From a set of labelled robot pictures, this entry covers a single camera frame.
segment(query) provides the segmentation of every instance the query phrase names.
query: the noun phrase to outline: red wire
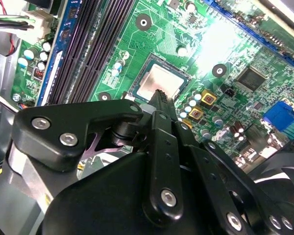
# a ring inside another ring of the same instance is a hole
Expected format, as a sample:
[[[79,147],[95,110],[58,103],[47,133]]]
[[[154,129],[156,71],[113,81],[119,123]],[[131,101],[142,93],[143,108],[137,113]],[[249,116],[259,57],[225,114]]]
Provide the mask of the red wire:
[[[6,9],[5,9],[5,7],[4,7],[4,4],[3,4],[2,0],[0,0],[0,5],[1,5],[1,7],[2,7],[2,12],[3,12],[3,14],[4,14],[4,15],[7,15],[7,12],[6,12]],[[9,37],[10,37],[10,43],[11,43],[11,47],[10,47],[10,50],[9,50],[9,54],[11,54],[11,53],[14,51],[15,47],[14,47],[14,42],[13,42],[12,34],[11,34],[11,33],[9,33]]]

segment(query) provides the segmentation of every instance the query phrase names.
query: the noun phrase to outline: chip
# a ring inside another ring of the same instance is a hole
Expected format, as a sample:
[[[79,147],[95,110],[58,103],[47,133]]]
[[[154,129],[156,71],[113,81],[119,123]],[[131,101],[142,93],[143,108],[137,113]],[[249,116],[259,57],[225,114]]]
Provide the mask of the chip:
[[[197,20],[197,18],[195,16],[191,16],[190,23],[194,24],[196,20]]]
[[[256,91],[264,82],[265,78],[251,68],[244,70],[237,81],[249,91]]]
[[[256,110],[260,110],[262,107],[263,107],[263,104],[260,102],[256,102],[254,104],[254,109],[256,109]]]
[[[187,74],[152,55],[147,59],[130,91],[144,101],[150,101],[156,90],[162,90],[167,97],[176,99],[188,81]]]
[[[201,120],[201,121],[199,122],[199,124],[204,126],[204,125],[207,124],[207,122],[206,122],[205,120]]]
[[[203,116],[204,112],[200,109],[193,108],[193,110],[190,112],[190,117],[195,118],[196,120],[199,120]]]
[[[201,93],[201,101],[208,105],[212,105],[216,100],[217,100],[217,97],[215,96],[215,94],[213,94],[209,90],[205,89]]]
[[[72,8],[70,8],[68,18],[69,18],[69,19],[74,18],[76,13],[77,13],[77,8],[76,8],[76,7],[72,7]]]
[[[219,111],[219,108],[218,108],[217,106],[213,106],[213,107],[211,108],[211,111],[212,111],[212,112],[217,112],[217,111]]]
[[[62,31],[61,33],[61,41],[64,41],[65,39],[67,39],[70,35],[70,28],[66,28]]]

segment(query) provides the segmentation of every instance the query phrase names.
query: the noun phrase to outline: black plastic bracket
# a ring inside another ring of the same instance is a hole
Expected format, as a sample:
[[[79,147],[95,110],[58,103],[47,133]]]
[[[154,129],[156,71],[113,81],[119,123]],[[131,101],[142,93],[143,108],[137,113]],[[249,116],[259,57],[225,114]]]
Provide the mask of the black plastic bracket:
[[[22,153],[47,167],[68,171],[76,168],[86,149],[88,134],[95,133],[99,140],[114,123],[138,122],[142,116],[141,108],[130,100],[28,108],[16,114],[12,140]],[[35,118],[45,118],[50,127],[45,130],[34,128],[32,121]],[[78,143],[63,145],[59,138],[64,133],[76,135]]]

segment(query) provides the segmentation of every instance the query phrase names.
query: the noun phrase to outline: capacitor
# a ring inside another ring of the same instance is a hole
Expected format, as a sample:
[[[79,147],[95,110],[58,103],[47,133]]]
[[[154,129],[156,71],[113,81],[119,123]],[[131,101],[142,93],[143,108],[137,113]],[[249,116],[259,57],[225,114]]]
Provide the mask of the capacitor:
[[[120,62],[120,61],[117,61],[113,66],[113,68],[119,72],[122,71],[122,67],[123,67],[123,65],[122,65],[122,62]]]
[[[118,71],[118,70],[112,70],[111,71],[111,76],[113,76],[113,77],[117,77],[117,76],[119,76],[120,75],[120,72]]]
[[[189,13],[195,12],[196,11],[196,6],[192,1],[188,1],[185,4],[185,10]]]
[[[201,100],[201,94],[198,91],[193,91],[193,97],[196,101]]]
[[[40,71],[44,71],[46,69],[46,63],[44,61],[39,61],[37,63],[37,68],[40,70]]]
[[[200,133],[205,139],[207,139],[207,140],[211,139],[211,134],[210,134],[209,130],[203,129],[200,131]]]
[[[244,136],[240,135],[239,136],[239,141],[243,141],[244,140]]]
[[[244,127],[240,121],[235,121],[234,126],[235,126],[236,130],[238,130],[239,133],[244,132]]]
[[[27,60],[33,60],[35,57],[38,56],[38,50],[34,47],[31,47],[30,49],[26,49],[24,51],[24,56]]]
[[[39,58],[41,61],[47,61],[49,57],[49,53],[42,51],[39,53]]]
[[[240,136],[240,133],[237,131],[237,129],[235,128],[235,126],[230,126],[230,132],[234,135],[235,138],[237,138],[238,136]]]
[[[18,64],[22,67],[22,68],[26,68],[28,66],[28,60],[26,60],[23,57],[20,57],[18,59]]]
[[[192,110],[192,108],[191,108],[191,106],[186,106],[186,107],[184,108],[184,110],[185,110],[186,113],[190,113],[191,110]]]
[[[188,104],[189,104],[191,107],[194,107],[194,106],[197,105],[197,102],[196,102],[196,100],[191,99],[191,100],[188,102]]]
[[[186,112],[182,112],[182,113],[180,113],[180,117],[181,117],[181,118],[186,118],[186,117],[187,117],[187,113],[186,113]]]
[[[223,120],[220,116],[214,116],[212,121],[215,123],[216,127],[223,127]]]
[[[176,52],[180,57],[185,57],[187,55],[187,49],[185,47],[178,47]]]
[[[52,45],[52,40],[48,40],[43,43],[43,49],[45,52],[50,52],[51,51],[51,45]]]

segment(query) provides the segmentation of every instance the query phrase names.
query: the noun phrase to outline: surface mount component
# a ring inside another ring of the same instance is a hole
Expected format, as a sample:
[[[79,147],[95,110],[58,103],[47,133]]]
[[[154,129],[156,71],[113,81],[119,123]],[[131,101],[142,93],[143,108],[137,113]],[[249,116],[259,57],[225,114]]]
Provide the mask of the surface mount component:
[[[251,68],[247,68],[241,73],[237,82],[249,91],[254,92],[265,82],[265,80],[266,79],[258,72]]]

